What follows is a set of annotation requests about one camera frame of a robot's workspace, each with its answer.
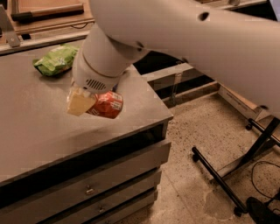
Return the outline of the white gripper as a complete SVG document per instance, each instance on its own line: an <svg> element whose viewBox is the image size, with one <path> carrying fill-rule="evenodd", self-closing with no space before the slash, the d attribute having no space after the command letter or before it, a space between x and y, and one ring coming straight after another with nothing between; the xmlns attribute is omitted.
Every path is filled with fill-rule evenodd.
<svg viewBox="0 0 280 224"><path fill-rule="evenodd" d="M96 102L93 94L111 90L128 66L129 59L119 53L78 52L73 62L73 80L79 87L70 88L67 113L74 116L86 113Z"/></svg>

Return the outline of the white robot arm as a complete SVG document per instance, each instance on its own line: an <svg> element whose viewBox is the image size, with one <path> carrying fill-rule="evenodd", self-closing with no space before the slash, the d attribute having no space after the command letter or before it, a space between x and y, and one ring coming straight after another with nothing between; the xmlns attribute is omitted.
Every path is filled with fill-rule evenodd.
<svg viewBox="0 0 280 224"><path fill-rule="evenodd" d="M184 60L280 118L280 23L194 0L89 0L95 20L73 63L86 90L108 92L148 52Z"/></svg>

